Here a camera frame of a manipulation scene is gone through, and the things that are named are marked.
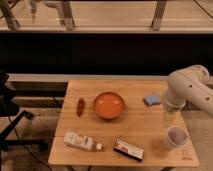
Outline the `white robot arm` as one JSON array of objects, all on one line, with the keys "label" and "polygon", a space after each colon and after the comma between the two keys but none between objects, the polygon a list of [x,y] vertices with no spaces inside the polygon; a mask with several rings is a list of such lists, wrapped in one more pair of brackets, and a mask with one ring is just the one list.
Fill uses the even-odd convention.
[{"label": "white robot arm", "polygon": [[161,96],[165,127],[174,124],[187,101],[213,117],[213,90],[206,85],[209,78],[209,71],[202,65],[192,65],[168,75],[167,90]]}]

